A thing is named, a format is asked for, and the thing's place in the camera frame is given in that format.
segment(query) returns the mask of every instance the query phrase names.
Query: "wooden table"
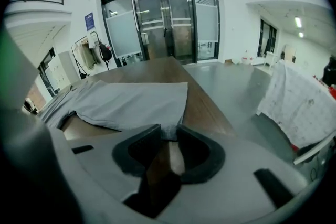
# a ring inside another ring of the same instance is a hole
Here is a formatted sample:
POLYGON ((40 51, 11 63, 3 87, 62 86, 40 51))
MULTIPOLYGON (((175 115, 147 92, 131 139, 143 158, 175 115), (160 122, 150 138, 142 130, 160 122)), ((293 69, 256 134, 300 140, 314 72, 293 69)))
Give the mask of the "wooden table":
MULTIPOLYGON (((188 95, 182 124, 192 129, 235 136, 231 124, 216 104, 173 57, 143 61, 116 68, 90 76, 85 80, 102 80, 107 83, 188 82, 188 95)), ((76 115, 70 117, 61 129, 68 140, 113 132, 111 129, 86 123, 76 115)))

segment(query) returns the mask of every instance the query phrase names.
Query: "double door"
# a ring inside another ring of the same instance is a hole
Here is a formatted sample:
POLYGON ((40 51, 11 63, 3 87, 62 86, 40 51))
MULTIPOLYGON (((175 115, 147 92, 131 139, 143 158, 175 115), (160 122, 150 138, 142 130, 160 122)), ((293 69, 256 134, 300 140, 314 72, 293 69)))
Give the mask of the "double door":
POLYGON ((135 0, 146 60, 174 56, 181 64, 195 62, 191 0, 135 0))

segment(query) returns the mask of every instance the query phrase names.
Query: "glossy floor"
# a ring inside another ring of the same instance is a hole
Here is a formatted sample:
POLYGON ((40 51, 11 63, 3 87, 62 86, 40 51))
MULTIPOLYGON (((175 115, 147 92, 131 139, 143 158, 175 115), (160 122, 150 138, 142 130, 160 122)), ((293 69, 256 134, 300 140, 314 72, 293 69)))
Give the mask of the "glossy floor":
POLYGON ((265 115, 255 114, 271 78, 268 73, 251 65, 203 63, 184 67, 224 113, 239 137, 268 149, 308 180, 316 177, 313 168, 319 176, 323 174, 322 163, 328 147, 318 158, 295 166, 292 162, 296 154, 282 130, 265 115))

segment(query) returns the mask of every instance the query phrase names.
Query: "gray cloth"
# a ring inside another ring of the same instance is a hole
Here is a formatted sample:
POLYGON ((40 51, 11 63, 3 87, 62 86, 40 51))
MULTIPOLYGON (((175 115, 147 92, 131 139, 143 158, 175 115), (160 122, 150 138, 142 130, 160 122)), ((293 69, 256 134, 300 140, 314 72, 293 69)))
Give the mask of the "gray cloth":
POLYGON ((160 124, 167 138, 172 138, 182 122, 186 99, 187 82, 86 82, 57 96, 39 116, 48 127, 56 128, 74 113, 90 124, 118 131, 160 124))

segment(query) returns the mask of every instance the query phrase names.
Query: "white tablecloth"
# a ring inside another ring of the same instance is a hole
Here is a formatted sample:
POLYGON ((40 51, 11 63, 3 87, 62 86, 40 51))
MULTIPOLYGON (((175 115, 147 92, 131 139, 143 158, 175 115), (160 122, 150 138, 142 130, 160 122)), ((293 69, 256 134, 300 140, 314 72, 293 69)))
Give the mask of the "white tablecloth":
POLYGON ((260 112, 274 120, 298 148, 336 131, 336 100, 326 87, 292 62, 280 60, 275 65, 257 114, 260 112))

